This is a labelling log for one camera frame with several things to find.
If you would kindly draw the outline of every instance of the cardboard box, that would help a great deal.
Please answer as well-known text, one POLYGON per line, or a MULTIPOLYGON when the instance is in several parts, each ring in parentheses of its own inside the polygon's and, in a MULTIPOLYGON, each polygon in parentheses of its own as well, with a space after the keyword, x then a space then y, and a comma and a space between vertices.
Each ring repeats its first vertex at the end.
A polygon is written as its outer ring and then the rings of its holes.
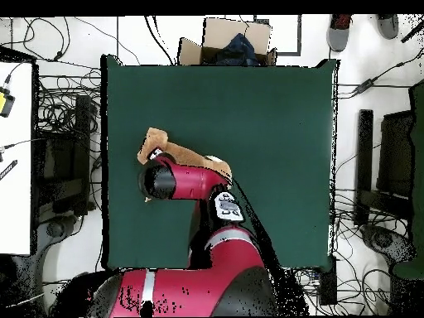
POLYGON ((201 65, 204 60, 212 58, 218 51, 224 49, 239 33, 244 34, 250 41, 261 65, 276 64, 277 49, 268 51, 271 35, 269 25, 223 18, 206 18, 203 23, 201 46, 186 38, 180 39, 178 65, 201 65))

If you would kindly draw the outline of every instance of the green table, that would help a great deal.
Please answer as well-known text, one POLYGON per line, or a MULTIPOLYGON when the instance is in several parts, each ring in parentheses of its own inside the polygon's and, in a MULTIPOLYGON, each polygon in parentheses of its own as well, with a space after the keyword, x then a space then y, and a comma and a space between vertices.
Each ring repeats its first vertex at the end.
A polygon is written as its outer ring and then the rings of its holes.
POLYGON ((110 267, 186 266, 194 202, 146 204, 137 187, 149 127, 230 164, 283 267, 326 265, 335 60, 312 69, 107 62, 110 267))

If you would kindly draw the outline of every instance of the gray sneaker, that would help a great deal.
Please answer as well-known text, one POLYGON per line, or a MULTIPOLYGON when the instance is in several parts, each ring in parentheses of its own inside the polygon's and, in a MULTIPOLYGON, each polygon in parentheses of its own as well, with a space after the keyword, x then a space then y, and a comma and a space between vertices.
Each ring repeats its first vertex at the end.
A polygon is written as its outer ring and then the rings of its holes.
POLYGON ((398 15, 377 15, 377 28, 384 38, 395 38, 399 33, 398 15))
POLYGON ((327 43, 332 51, 341 52, 349 39, 349 26, 352 15, 331 15, 327 31, 327 43))

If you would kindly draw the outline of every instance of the white label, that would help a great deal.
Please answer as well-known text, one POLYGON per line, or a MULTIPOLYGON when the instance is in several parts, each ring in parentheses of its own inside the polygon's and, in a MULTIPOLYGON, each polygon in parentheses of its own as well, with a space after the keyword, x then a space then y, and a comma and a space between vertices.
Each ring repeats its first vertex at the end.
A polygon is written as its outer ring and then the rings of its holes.
POLYGON ((159 147, 157 147, 153 152, 152 152, 152 154, 150 155, 150 159, 151 160, 153 160, 155 157, 157 157, 159 154, 161 154, 162 153, 162 150, 159 148, 159 147))
POLYGON ((243 221, 242 211, 235 203, 235 198, 227 191, 215 197, 215 209, 219 219, 231 222, 243 221))

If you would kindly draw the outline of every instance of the plush toy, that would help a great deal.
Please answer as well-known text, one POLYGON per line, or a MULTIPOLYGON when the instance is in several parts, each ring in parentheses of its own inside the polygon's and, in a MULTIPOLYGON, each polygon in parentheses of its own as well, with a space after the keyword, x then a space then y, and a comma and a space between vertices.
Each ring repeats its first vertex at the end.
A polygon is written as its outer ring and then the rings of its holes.
POLYGON ((156 128, 149 128, 147 131, 146 138, 137 154, 138 161, 144 165, 148 161, 147 158, 156 148, 172 155, 179 165, 209 168, 217 171, 231 182, 232 174, 227 162, 213 156, 203 157, 190 149, 168 142, 167 133, 156 128))

